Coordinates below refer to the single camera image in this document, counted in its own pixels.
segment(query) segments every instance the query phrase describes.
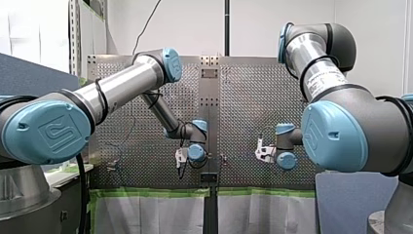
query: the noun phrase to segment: metal post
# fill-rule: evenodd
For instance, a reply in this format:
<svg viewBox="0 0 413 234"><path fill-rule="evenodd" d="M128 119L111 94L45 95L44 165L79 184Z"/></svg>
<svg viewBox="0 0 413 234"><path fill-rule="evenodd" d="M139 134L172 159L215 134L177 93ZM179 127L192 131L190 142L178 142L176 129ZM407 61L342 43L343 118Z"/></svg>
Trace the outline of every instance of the metal post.
<svg viewBox="0 0 413 234"><path fill-rule="evenodd" d="M207 119L208 162L201 173L201 187L209 188L209 197L204 201L204 234L218 233L219 180L218 127L219 127L219 57L201 57L200 117Z"/></svg>
<svg viewBox="0 0 413 234"><path fill-rule="evenodd" d="M225 56L230 56L230 0L225 0Z"/></svg>

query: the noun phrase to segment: vertical pole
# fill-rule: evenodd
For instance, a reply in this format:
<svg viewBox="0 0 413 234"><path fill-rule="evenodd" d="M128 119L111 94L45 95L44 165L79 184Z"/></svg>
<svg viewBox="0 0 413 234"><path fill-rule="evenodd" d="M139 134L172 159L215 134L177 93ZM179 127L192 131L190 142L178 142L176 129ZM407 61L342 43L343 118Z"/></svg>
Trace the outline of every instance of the vertical pole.
<svg viewBox="0 0 413 234"><path fill-rule="evenodd" d="M230 0L225 0L225 56L230 56Z"/></svg>

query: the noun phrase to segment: metal frame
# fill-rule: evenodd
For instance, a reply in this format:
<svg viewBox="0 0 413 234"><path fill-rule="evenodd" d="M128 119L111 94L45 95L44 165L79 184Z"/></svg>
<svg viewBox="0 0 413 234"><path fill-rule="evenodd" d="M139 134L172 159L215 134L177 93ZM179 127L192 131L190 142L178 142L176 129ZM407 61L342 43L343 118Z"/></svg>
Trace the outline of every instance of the metal frame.
<svg viewBox="0 0 413 234"><path fill-rule="evenodd" d="M79 0L69 1L70 74L80 76L82 69Z"/></svg>
<svg viewBox="0 0 413 234"><path fill-rule="evenodd" d="M299 157L297 169L286 172L275 165L265 164L253 156L256 147L258 132L264 131L265 140L274 143L274 129L265 129L266 126L275 126L277 123L292 122L300 125L300 116L305 108L299 92L298 81L293 80L274 58L224 58L224 57L182 57L184 64L184 77L176 84L166 85L161 89L164 98L178 118L184 121L202 118L208 121L208 143L206 145L209 162L204 169L192 172L190 181L175 180L175 172L169 168L169 174L162 177L166 181L159 182L155 175L143 175L144 179L132 176L135 182L128 182L130 186L152 186L162 188L199 187L199 186L260 186L280 187L289 189L314 189L314 177L319 169L305 156L303 147L296 147L295 153ZM131 57L118 56L90 56L88 60L89 79L104 78L125 68L131 62ZM122 108L120 113L114 114L107 123L98 131L97 143L91 143L90 159L92 162L101 162L101 153L110 157L116 155L119 150L116 147L102 145L105 138L122 138L123 133L105 133L107 128L122 127L131 121L131 116L137 116L139 121L148 128L140 128L141 131L150 131L155 140L145 141L146 144L165 145L169 154L160 153L167 161L163 164L174 165L172 150L176 145L170 144L169 139L163 138L159 133L162 127L156 118L146 109L146 105L140 98L132 101ZM132 133L131 141L143 143L139 138L147 137L145 134ZM134 150L132 145L126 149L131 152L149 155L153 147L139 145L141 149ZM140 156L131 157L126 166L130 173L146 171L148 167L154 167L147 161L139 161ZM201 183L197 175L203 173ZM145 179L157 179L144 182Z"/></svg>

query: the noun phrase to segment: silver arm segment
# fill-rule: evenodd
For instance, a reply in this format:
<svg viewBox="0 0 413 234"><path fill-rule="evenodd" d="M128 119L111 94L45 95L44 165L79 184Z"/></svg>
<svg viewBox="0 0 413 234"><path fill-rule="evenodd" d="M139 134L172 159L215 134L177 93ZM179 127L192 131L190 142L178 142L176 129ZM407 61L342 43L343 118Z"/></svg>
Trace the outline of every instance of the silver arm segment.
<svg viewBox="0 0 413 234"><path fill-rule="evenodd" d="M206 123L185 128L162 97L151 95L166 83L179 81L182 65L173 49L139 54L130 67L75 92L50 93L32 101L2 104L0 155L26 164L56 164L76 156L94 127L127 102L143 95L171 138L188 138L204 157Z"/></svg>

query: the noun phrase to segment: metal bracket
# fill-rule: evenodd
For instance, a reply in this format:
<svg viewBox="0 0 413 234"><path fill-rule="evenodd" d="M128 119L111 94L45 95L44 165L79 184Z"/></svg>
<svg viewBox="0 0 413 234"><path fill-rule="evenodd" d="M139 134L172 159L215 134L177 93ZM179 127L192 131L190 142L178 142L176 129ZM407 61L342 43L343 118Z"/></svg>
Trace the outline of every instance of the metal bracket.
<svg viewBox="0 0 413 234"><path fill-rule="evenodd" d="M70 74L81 75L81 51L80 51L80 6L79 0L69 2L70 25Z"/></svg>
<svg viewBox="0 0 413 234"><path fill-rule="evenodd" d="M218 69L202 69L201 70L201 78L218 78Z"/></svg>
<svg viewBox="0 0 413 234"><path fill-rule="evenodd" d="M218 182L218 173L201 173L201 187L210 187Z"/></svg>

